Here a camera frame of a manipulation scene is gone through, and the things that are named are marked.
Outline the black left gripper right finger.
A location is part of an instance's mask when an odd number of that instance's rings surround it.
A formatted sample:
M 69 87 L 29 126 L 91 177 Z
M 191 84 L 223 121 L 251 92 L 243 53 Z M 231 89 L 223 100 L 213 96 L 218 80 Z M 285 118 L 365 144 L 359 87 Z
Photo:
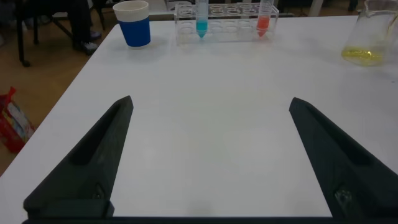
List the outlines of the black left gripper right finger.
M 309 102 L 289 112 L 335 218 L 397 217 L 397 174 Z

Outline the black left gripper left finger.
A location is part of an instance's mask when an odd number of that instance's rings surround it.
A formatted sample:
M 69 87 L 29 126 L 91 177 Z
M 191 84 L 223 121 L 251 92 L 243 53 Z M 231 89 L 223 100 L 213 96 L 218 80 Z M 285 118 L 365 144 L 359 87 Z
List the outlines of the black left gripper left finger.
M 24 200 L 30 218 L 108 218 L 133 112 L 130 96 L 114 102 Z

